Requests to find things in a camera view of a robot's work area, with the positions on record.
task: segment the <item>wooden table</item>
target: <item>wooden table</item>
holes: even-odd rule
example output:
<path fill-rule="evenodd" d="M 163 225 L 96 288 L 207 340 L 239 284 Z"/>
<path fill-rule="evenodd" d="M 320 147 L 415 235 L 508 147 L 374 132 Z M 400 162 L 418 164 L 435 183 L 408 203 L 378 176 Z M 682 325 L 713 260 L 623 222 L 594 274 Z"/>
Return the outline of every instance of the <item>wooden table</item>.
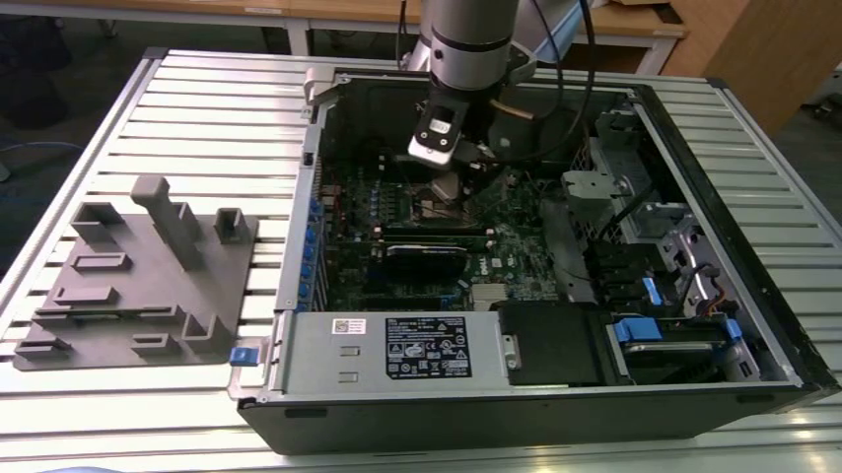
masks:
<path fill-rule="evenodd" d="M 284 28 L 292 54 L 311 55 L 310 31 L 394 33 L 399 0 L 19 0 L 0 3 L 0 13 L 167 23 Z M 422 0 L 410 0 L 408 30 L 416 33 Z M 638 74 L 657 75 L 677 40 L 681 25 L 661 22 L 649 7 L 606 5 L 594 10 L 601 45 L 645 48 Z M 586 43 L 583 34 L 575 42 Z"/>

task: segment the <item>sticker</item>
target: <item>sticker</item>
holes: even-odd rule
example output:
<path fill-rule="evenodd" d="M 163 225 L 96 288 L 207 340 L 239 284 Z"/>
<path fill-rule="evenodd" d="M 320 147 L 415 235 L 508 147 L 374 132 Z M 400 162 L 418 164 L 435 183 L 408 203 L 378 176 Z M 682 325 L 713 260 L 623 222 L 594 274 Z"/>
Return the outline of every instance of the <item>sticker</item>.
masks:
<path fill-rule="evenodd" d="M 243 8 L 243 10 L 246 11 L 246 13 L 262 13 L 264 15 L 280 15 L 283 13 L 283 10 L 280 8 L 247 7 L 247 8 Z"/>
<path fill-rule="evenodd" d="M 670 30 L 655 30 L 653 34 L 655 36 L 675 36 L 675 37 L 682 37 L 685 35 L 683 32 L 671 32 Z"/>
<path fill-rule="evenodd" d="M 386 375 L 391 379 L 471 377 L 464 317 L 387 318 Z"/>
<path fill-rule="evenodd" d="M 334 335 L 364 335 L 366 319 L 364 318 L 335 318 L 332 320 Z"/>

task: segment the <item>barcode sticker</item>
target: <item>barcode sticker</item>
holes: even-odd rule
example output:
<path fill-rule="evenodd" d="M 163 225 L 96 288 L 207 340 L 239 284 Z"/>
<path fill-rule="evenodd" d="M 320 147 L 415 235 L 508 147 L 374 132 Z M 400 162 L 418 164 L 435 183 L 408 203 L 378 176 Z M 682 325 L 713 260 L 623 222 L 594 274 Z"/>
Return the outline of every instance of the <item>barcode sticker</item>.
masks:
<path fill-rule="evenodd" d="M 335 318 L 332 320 L 334 335 L 364 335 L 366 319 L 364 318 Z"/>

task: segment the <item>metal table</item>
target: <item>metal table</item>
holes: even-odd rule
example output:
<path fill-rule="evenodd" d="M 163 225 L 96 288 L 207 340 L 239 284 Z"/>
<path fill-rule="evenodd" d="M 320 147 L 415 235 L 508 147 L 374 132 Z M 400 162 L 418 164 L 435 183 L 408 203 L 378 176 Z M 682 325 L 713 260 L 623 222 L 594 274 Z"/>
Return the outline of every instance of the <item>metal table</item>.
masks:
<path fill-rule="evenodd" d="M 842 397 L 745 419 L 690 440 L 286 457 L 264 445 L 227 395 L 227 365 L 17 372 L 29 330 L 73 243 L 83 201 L 136 209 L 139 173 L 164 174 L 195 213 L 260 217 L 239 336 L 271 329 L 306 118 L 304 71 L 391 61 L 151 51 L 0 286 L 0 470 L 830 472 L 842 464 Z M 568 73 L 575 79 L 582 75 Z M 653 86 L 830 367 L 842 371 L 842 230 L 733 94 L 707 81 L 601 75 Z M 262 369 L 243 373 L 260 382 Z"/>

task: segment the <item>wire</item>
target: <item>wire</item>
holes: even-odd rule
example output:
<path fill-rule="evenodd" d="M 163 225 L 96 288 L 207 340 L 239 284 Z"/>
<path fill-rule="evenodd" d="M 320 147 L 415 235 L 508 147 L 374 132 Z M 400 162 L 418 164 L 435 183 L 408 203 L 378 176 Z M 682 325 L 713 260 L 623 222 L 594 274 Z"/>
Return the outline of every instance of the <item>wire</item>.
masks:
<path fill-rule="evenodd" d="M 702 311 L 705 317 L 710 317 L 713 315 L 713 310 L 725 301 L 725 289 L 722 288 L 722 286 L 719 286 L 719 283 L 715 282 L 714 277 L 710 277 L 709 280 L 710 280 L 710 285 L 717 290 L 717 296 L 715 296 L 715 299 L 710 302 L 710 304 L 705 308 L 705 310 Z"/>
<path fill-rule="evenodd" d="M 567 143 L 567 140 L 572 136 L 574 132 L 579 129 L 579 123 L 582 122 L 586 110 L 588 108 L 588 102 L 591 101 L 591 92 L 594 91 L 594 82 L 597 81 L 597 34 L 594 33 L 594 19 L 591 18 L 588 0 L 579 0 L 579 6 L 582 8 L 584 30 L 588 37 L 588 78 L 586 80 L 582 103 L 579 105 L 579 110 L 576 111 L 576 116 L 574 117 L 574 121 L 570 124 L 570 128 L 567 128 L 567 131 L 562 135 L 560 140 L 558 140 L 558 142 L 552 146 L 547 147 L 546 149 L 538 150 L 534 153 L 528 153 L 523 156 L 508 158 L 508 159 L 491 159 L 491 158 L 480 157 L 479 161 L 483 163 L 511 164 L 511 163 L 520 163 L 523 161 L 535 160 L 540 158 L 542 156 L 558 151 L 562 148 L 562 146 L 564 146 L 564 143 Z M 558 51 L 558 47 L 555 45 L 555 38 L 552 37 L 552 34 L 550 34 L 547 39 L 550 43 L 552 44 L 552 48 Z M 563 83 L 559 83 L 559 94 L 563 93 L 563 86 L 564 86 Z"/>
<path fill-rule="evenodd" d="M 535 114 L 531 111 L 520 110 L 519 108 L 511 105 L 506 105 L 496 99 L 491 99 L 490 104 L 494 108 L 496 108 L 499 111 L 502 111 L 503 113 L 507 113 L 511 116 L 516 116 L 518 118 L 522 118 L 530 121 L 535 119 Z"/>
<path fill-rule="evenodd" d="M 580 279 L 583 281 L 587 281 L 588 283 L 593 283 L 594 280 L 591 278 L 586 278 L 584 276 L 579 276 L 578 274 L 571 273 L 570 271 L 567 271 L 564 268 L 562 268 L 560 266 L 558 266 L 558 269 L 562 270 L 562 272 L 564 272 L 571 278 L 576 278 Z"/>
<path fill-rule="evenodd" d="M 651 195 L 651 193 L 654 191 L 655 191 L 655 183 L 650 182 L 650 184 L 646 186 L 646 188 L 629 201 L 629 203 L 622 208 L 619 213 L 614 214 L 614 216 L 610 218 L 609 222 L 606 223 L 606 226 L 603 227 L 601 232 L 597 234 L 597 241 L 603 239 L 603 237 L 606 236 L 606 233 L 609 232 L 610 228 L 614 225 L 619 224 L 619 222 L 622 222 L 622 219 L 625 219 L 629 216 L 629 214 L 631 212 L 634 212 L 634 210 L 641 206 L 641 204 L 649 198 L 649 196 Z"/>
<path fill-rule="evenodd" d="M 398 21 L 398 36 L 395 37 L 395 62 L 398 63 L 398 70 L 402 71 L 402 54 L 400 43 L 407 30 L 407 0 L 400 0 L 400 19 Z"/>
<path fill-rule="evenodd" d="M 694 266 L 694 270 L 690 273 L 690 276 L 687 277 L 687 282 L 685 283 L 685 287 L 682 288 L 682 291 L 679 292 L 679 297 L 675 299 L 675 313 L 674 316 L 679 316 L 682 314 L 682 310 L 685 309 L 685 301 L 687 300 L 687 294 L 690 293 L 690 288 L 694 286 L 694 279 L 697 278 L 697 275 L 699 274 L 699 272 L 710 266 L 710 263 L 699 263 L 697 266 Z"/>
<path fill-rule="evenodd" d="M 538 5 L 538 0 L 531 0 L 531 6 L 535 9 L 538 18 L 540 19 L 540 24 L 543 25 L 543 32 L 547 35 L 547 41 L 550 41 L 550 45 L 552 46 L 552 54 L 555 55 L 555 77 L 558 79 L 558 97 L 555 100 L 555 106 L 547 112 L 547 114 L 540 117 L 540 119 L 546 119 L 552 115 L 552 113 L 555 113 L 555 111 L 560 110 L 562 107 L 564 106 L 564 69 L 562 69 L 562 54 L 558 51 L 558 44 L 555 43 L 555 36 L 552 35 L 552 30 L 550 29 L 547 17 L 544 17 L 543 11 L 540 10 L 540 6 Z"/>
<path fill-rule="evenodd" d="M 32 143 L 19 143 L 17 145 L 7 146 L 0 149 L 0 153 L 17 150 L 19 148 L 72 148 L 76 151 L 84 151 L 84 148 L 72 143 L 63 143 L 60 141 L 35 141 Z"/>

